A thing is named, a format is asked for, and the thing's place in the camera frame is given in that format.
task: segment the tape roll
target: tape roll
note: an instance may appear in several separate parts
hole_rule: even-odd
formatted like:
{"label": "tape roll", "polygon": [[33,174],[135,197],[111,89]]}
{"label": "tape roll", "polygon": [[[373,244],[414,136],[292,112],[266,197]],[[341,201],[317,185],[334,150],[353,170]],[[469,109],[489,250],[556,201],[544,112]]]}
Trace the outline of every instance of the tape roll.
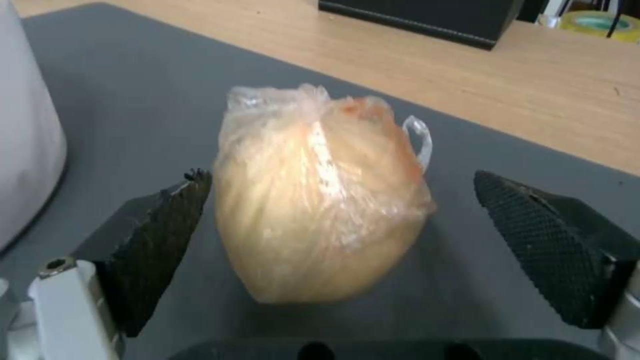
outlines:
{"label": "tape roll", "polygon": [[[614,15],[608,12],[591,10],[569,12],[562,16],[560,28],[606,37],[611,25],[613,25],[613,20]],[[624,42],[640,42],[640,20],[622,15],[616,26],[616,31],[611,37]]]}

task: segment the gray mat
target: gray mat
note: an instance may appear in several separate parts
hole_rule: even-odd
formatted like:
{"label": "gray mat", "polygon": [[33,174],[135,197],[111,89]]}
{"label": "gray mat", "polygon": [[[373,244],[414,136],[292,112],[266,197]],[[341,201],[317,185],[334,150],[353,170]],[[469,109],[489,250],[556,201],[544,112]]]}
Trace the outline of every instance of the gray mat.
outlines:
{"label": "gray mat", "polygon": [[139,17],[104,4],[33,17],[26,30],[68,136],[68,171],[34,226],[3,254],[21,293],[47,259],[68,254],[123,201],[209,168],[234,85],[324,85],[376,94],[399,119],[431,128],[427,174],[439,212],[369,293],[322,306],[260,306],[237,280],[211,202],[173,284],[126,359],[162,359],[207,338],[559,338],[563,324],[518,267],[476,202],[472,174],[492,170],[579,197],[640,237],[640,179],[415,104]]}

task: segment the bagged onion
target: bagged onion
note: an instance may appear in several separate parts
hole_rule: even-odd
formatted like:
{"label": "bagged onion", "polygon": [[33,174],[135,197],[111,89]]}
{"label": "bagged onion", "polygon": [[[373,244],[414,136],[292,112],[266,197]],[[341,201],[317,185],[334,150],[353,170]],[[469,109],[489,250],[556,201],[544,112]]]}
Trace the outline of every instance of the bagged onion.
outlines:
{"label": "bagged onion", "polygon": [[324,302],[370,288],[412,246],[435,203],[381,99],[324,88],[235,88],[214,164],[216,220],[259,302]]}

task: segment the black gripper pad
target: black gripper pad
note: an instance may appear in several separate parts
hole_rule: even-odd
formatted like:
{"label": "black gripper pad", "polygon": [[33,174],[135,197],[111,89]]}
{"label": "black gripper pad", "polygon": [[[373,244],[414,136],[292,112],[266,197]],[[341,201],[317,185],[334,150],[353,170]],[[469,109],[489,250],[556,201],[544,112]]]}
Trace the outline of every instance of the black gripper pad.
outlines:
{"label": "black gripper pad", "polygon": [[601,328],[640,259],[640,244],[580,200],[490,172],[476,197],[525,273],[564,322]]}
{"label": "black gripper pad", "polygon": [[209,172],[127,201],[73,254],[96,265],[116,326],[137,336],[182,261],[211,189]]}

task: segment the black box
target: black box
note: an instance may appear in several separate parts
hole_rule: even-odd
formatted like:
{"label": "black box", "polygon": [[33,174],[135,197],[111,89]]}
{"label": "black box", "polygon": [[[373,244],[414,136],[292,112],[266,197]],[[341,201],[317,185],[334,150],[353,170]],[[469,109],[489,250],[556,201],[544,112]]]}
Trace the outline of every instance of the black box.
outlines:
{"label": "black box", "polygon": [[492,49],[525,0],[320,0],[320,10]]}

